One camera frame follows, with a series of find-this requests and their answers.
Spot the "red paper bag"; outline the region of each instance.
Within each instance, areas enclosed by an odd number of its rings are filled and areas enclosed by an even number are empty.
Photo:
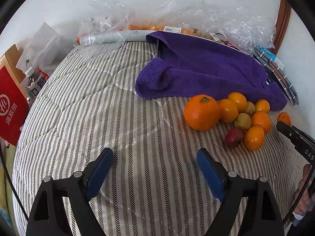
[[[6,67],[0,69],[0,137],[16,146],[29,107]]]

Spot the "human hand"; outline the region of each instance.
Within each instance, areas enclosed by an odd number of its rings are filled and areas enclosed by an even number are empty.
[[[303,168],[303,178],[299,182],[298,189],[296,190],[296,192],[294,194],[294,199],[296,199],[297,196],[299,195],[309,173],[310,173],[310,165],[306,164]],[[311,185],[311,183],[312,183],[312,178],[308,182],[308,187]],[[312,201],[315,201],[315,194],[313,194],[313,196],[312,196]],[[308,188],[306,188],[303,195],[302,195],[302,198],[300,199],[299,203],[297,204],[297,207],[295,208],[294,212],[296,214],[303,215],[305,212],[311,211],[311,209],[313,207],[308,208],[309,203],[310,203],[310,197],[308,195]]]

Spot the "orange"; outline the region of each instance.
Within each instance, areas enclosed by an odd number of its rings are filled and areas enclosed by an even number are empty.
[[[194,130],[209,131],[220,119],[220,106],[210,96],[197,95],[188,100],[184,117]]]
[[[253,126],[246,131],[244,144],[249,151],[256,151],[262,147],[265,141],[264,130],[261,126]]]
[[[278,119],[277,119],[277,123],[280,121],[282,121],[286,125],[289,125],[290,127],[292,127],[292,120],[291,120],[290,115],[287,112],[282,112],[281,114],[279,114]]]
[[[245,111],[247,107],[247,100],[243,94],[239,92],[232,92],[227,96],[227,98],[236,104],[238,113]]]
[[[193,34],[193,29],[182,29],[181,34]]]
[[[265,134],[271,129],[271,120],[265,112],[259,111],[252,116],[252,126],[261,126]]]
[[[150,30],[149,22],[144,21],[138,24],[131,24],[129,26],[130,30]]]
[[[233,122],[238,115],[236,104],[227,98],[220,100],[218,104],[221,110],[220,120],[224,123]]]
[[[164,31],[164,26],[156,25],[156,26],[150,26],[148,30],[154,30],[154,31]]]
[[[256,112],[262,111],[265,113],[269,113],[270,111],[270,105],[267,100],[261,99],[258,100],[257,103],[255,104]]]

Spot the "mattress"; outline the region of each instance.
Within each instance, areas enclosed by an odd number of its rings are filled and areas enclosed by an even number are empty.
[[[109,147],[113,167],[90,201],[107,236],[204,235],[220,207],[196,165],[196,151],[205,147],[228,171],[265,176],[284,216],[306,162],[277,132],[280,112],[270,112],[271,131],[259,151],[243,144],[227,149],[222,142],[231,125],[192,130],[183,117],[187,98],[137,96],[137,75],[156,53],[153,44],[129,42],[110,57],[84,63],[76,47],[58,66],[31,108],[14,160],[13,184],[26,213],[45,176],[69,177]],[[73,235],[80,235],[69,200],[64,203]],[[243,198],[233,236],[245,207]],[[27,222],[15,200],[14,212],[25,235]]]

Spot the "purple towel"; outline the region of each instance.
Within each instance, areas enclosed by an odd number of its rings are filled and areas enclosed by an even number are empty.
[[[150,43],[158,39],[160,58],[152,59],[135,83],[140,97],[189,98],[206,94],[220,100],[236,91],[253,103],[266,99],[271,110],[282,110],[287,104],[279,86],[266,83],[268,73],[252,57],[184,34],[158,31],[146,36]]]

